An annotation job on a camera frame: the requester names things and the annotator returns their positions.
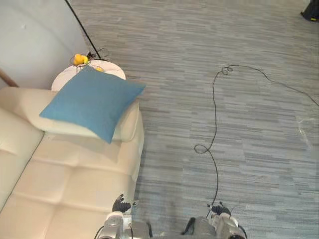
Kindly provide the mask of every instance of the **carpet floor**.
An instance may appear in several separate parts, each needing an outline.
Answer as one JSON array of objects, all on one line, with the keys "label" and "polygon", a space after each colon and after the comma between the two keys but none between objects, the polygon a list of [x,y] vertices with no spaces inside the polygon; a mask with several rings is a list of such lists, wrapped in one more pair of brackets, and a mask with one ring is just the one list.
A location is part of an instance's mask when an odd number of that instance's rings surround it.
[{"label": "carpet floor", "polygon": [[[228,64],[262,69],[319,102],[319,24],[301,0],[72,0],[97,48],[140,97],[145,145],[134,219],[154,234],[206,215],[216,172],[197,143],[214,127],[212,78]],[[319,238],[319,107],[306,96],[236,68],[215,84],[216,202],[254,239]]]}]

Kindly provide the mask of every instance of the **wooden stick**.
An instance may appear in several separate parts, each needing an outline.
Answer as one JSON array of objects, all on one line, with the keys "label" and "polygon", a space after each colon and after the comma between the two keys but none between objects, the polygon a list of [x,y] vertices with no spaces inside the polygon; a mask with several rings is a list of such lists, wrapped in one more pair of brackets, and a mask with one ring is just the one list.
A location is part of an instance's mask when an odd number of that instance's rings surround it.
[{"label": "wooden stick", "polygon": [[11,79],[11,77],[8,76],[1,68],[0,68],[0,78],[2,78],[3,81],[7,83],[8,86],[19,87],[16,84],[16,82],[13,79]]}]

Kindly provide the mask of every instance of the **white side table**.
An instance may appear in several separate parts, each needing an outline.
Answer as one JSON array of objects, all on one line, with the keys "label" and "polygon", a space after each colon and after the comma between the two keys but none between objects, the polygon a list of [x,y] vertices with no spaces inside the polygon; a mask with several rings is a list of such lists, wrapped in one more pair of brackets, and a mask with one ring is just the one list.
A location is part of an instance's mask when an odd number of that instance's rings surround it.
[{"label": "white side table", "polygon": [[[105,73],[112,74],[126,80],[124,71],[114,63],[108,61],[100,61],[100,60],[93,60],[89,63],[89,66],[94,68],[101,67]],[[80,67],[76,66],[69,66],[64,71],[62,71],[52,83],[51,90],[59,91],[61,88],[67,83],[73,76],[77,74],[81,70]]]}]

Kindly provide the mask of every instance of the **cream sofa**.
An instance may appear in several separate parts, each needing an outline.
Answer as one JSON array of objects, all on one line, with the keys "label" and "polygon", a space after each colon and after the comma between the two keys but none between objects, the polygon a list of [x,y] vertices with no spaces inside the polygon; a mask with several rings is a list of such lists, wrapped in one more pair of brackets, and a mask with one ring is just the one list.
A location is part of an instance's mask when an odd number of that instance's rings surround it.
[{"label": "cream sofa", "polygon": [[0,239],[93,239],[124,194],[132,200],[144,131],[134,102],[112,144],[39,117],[56,92],[0,90]]}]

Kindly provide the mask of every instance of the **power cord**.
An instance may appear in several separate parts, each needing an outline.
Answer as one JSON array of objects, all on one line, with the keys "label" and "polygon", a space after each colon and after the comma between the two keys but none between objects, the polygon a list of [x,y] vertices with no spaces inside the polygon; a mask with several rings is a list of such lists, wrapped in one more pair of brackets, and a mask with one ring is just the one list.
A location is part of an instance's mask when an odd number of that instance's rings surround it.
[{"label": "power cord", "polygon": [[98,234],[100,233],[100,231],[104,228],[104,226],[101,226],[100,229],[98,229],[98,231],[95,234],[94,239],[98,238]]},{"label": "power cord", "polygon": [[100,52],[100,51],[102,51],[103,49],[105,49],[106,50],[106,55],[105,56],[101,56],[102,58],[104,58],[104,57],[108,57],[109,56],[109,50],[107,49],[107,48],[101,48],[100,50],[98,50],[98,52]]},{"label": "power cord", "polygon": [[99,54],[99,51],[102,50],[102,49],[97,50],[97,49],[95,48],[95,45],[93,44],[91,38],[89,37],[88,33],[86,32],[84,26],[82,25],[80,19],[79,19],[78,16],[76,15],[76,13],[75,13],[75,11],[73,10],[72,6],[71,6],[70,3],[68,2],[68,0],[64,0],[64,1],[65,1],[65,3],[68,5],[68,7],[70,8],[70,10],[71,10],[71,12],[73,13],[73,15],[75,16],[76,20],[78,21],[80,27],[82,28],[84,34],[85,34],[86,37],[88,38],[90,44],[92,45],[92,47],[93,47],[94,51],[96,52],[96,54],[98,55],[99,59],[100,59],[100,60],[103,60],[103,59],[101,58],[100,54]]},{"label": "power cord", "polygon": [[133,229],[132,229],[132,225],[131,225],[131,223],[129,224],[129,226],[130,226],[130,229],[131,229],[131,238],[133,239],[133,238],[134,238],[134,236],[133,236]]},{"label": "power cord", "polygon": [[263,74],[263,76],[268,80],[270,81],[271,83],[275,83],[275,84],[278,84],[278,85],[281,85],[281,86],[284,86],[284,87],[287,87],[293,91],[296,91],[298,93],[301,93],[301,94],[304,94],[305,96],[307,96],[310,100],[312,100],[312,102],[314,102],[318,107],[319,107],[319,104],[306,92],[304,91],[301,91],[301,90],[298,90],[296,88],[293,88],[291,86],[288,86],[287,84],[284,84],[284,83],[281,83],[281,82],[278,82],[278,81],[274,81],[274,80],[271,80],[269,79],[269,77],[262,71],[262,70],[259,70],[255,67],[251,67],[251,66],[246,66],[246,65],[229,65],[229,66],[226,66],[226,67],[222,67],[221,70],[219,72],[216,73],[214,79],[213,79],[213,83],[212,83],[212,89],[213,89],[213,93],[212,93],[212,96],[213,96],[213,103],[214,103],[214,114],[215,114],[215,122],[214,122],[214,125],[215,125],[215,132],[214,132],[214,136],[212,138],[212,141],[210,143],[210,145],[208,147],[206,147],[204,144],[196,144],[195,147],[194,147],[194,151],[198,154],[204,154],[204,153],[209,153],[209,155],[211,156],[212,160],[213,160],[213,163],[214,163],[214,166],[215,166],[215,170],[216,170],[216,178],[217,178],[217,183],[216,183],[216,191],[215,191],[215,195],[214,195],[214,198],[213,198],[213,201],[211,203],[211,206],[213,206],[215,200],[216,200],[216,197],[217,197],[217,193],[218,193],[218,186],[219,186],[219,177],[218,177],[218,169],[217,169],[217,165],[216,165],[216,162],[215,162],[215,159],[214,159],[214,156],[212,154],[212,152],[210,151],[212,146],[213,146],[213,143],[216,139],[216,135],[217,135],[217,112],[216,112],[216,102],[215,102],[215,82],[216,82],[216,79],[218,77],[219,74],[223,74],[223,75],[228,75],[229,72],[232,72],[233,71],[233,67],[242,67],[242,68],[248,68],[248,69],[252,69],[252,70],[255,70],[255,71],[258,71],[260,72],[261,74]]},{"label": "power cord", "polygon": [[247,233],[246,233],[245,229],[241,225],[238,225],[238,227],[243,231],[243,233],[245,234],[245,237],[247,239],[248,237],[247,237]]}]

